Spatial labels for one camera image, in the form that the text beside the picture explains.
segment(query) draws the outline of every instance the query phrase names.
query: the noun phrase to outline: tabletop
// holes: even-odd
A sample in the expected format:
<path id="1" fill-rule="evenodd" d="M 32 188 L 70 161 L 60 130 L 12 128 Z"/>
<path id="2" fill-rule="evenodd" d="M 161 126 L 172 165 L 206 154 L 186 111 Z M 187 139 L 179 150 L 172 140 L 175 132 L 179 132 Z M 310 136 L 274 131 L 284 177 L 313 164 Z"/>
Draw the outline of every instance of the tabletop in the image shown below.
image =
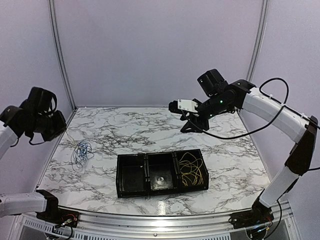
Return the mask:
<path id="1" fill-rule="evenodd" d="M 250 137 L 220 140 L 203 133 L 181 133 L 185 124 L 167 108 L 80 108 L 63 135 L 39 185 L 59 205 L 94 212 L 177 216 L 249 208 L 270 183 Z M 237 113 L 210 119 L 210 133 L 232 137 L 246 133 Z M 78 141 L 91 144 L 92 156 L 78 168 Z M 117 156 L 200 149 L 209 172 L 203 191 L 118 198 Z"/>

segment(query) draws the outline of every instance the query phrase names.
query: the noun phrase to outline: blue cable bundle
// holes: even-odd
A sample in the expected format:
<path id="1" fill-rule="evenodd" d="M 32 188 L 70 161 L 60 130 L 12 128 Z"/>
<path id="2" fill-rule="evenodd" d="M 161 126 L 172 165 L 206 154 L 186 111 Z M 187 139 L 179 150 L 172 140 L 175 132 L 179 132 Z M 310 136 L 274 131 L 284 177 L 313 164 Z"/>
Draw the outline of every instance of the blue cable bundle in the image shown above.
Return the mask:
<path id="1" fill-rule="evenodd" d="M 72 169 L 74 169 L 74 164 L 78 169 L 83 169 L 87 161 L 91 158 L 93 158 L 94 153 L 92 152 L 92 146 L 89 142 L 86 142 L 85 140 L 80 141 L 76 144 L 72 155 L 71 155 L 71 164 Z"/>

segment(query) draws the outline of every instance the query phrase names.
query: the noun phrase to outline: black box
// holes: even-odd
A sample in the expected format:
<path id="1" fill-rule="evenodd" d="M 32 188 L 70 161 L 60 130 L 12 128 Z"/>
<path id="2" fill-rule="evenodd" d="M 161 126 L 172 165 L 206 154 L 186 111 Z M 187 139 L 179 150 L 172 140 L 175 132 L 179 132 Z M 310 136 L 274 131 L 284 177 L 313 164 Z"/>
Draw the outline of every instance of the black box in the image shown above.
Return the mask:
<path id="1" fill-rule="evenodd" d="M 209 174 L 200 149 L 118 155 L 118 198 L 176 194 L 208 188 Z"/>

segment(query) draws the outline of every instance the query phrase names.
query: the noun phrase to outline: white wall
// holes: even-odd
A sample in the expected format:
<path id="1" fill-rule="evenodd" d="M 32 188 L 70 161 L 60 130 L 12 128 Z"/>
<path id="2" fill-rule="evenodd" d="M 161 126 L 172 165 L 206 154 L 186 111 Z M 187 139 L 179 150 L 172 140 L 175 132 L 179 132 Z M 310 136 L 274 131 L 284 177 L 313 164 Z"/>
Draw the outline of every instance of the white wall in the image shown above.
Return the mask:
<path id="1" fill-rule="evenodd" d="M 58 66 L 47 1 L 0 1 L 0 58 L 1 112 L 9 105 L 19 106 L 37 86 L 54 92 L 58 109 L 69 117 L 71 107 Z M 30 146 L 22 137 L 0 160 L 0 193 L 33 191 L 53 144 Z M 12 219 L 0 219 L 2 240 L 8 237 Z"/>
<path id="2" fill-rule="evenodd" d="M 320 120 L 320 1 L 271 0 L 266 32 L 254 73 L 260 86 L 272 77 L 284 78 L 290 87 L 288 104 Z M 285 88 L 270 83 L 265 90 L 284 99 Z M 265 124 L 258 117 L 242 112 L 249 130 Z M 272 177 L 283 166 L 293 142 L 275 127 L 253 136 Z M 320 139 L 311 167 L 320 167 Z M 301 239 L 319 239 L 320 171 L 308 172 L 288 194 Z"/>
<path id="3" fill-rule="evenodd" d="M 60 40 L 78 106 L 167 106 L 206 99 L 196 79 L 245 78 L 257 0 L 57 0 Z"/>

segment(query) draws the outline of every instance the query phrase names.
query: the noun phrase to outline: tangled yellow wire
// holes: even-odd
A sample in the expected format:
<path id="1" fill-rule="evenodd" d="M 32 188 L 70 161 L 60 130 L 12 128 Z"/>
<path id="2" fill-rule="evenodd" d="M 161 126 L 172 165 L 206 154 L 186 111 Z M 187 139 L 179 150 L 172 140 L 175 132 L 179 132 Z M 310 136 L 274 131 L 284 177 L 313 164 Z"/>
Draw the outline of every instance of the tangled yellow wire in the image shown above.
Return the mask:
<path id="1" fill-rule="evenodd" d="M 185 155 L 191 155 L 194 158 L 193 162 L 190 162 L 189 160 L 183 160 Z M 181 178 L 182 178 L 182 183 L 185 187 L 188 187 L 188 180 L 191 183 L 191 185 L 193 186 L 197 186 L 200 184 L 204 183 L 204 179 L 202 177 L 202 173 L 201 173 L 201 166 L 203 165 L 203 160 L 201 158 L 196 158 L 194 155 L 192 155 L 190 152 L 186 152 L 182 158 L 178 161 L 179 163 L 179 167 L 180 167 L 180 171 L 181 171 Z"/>

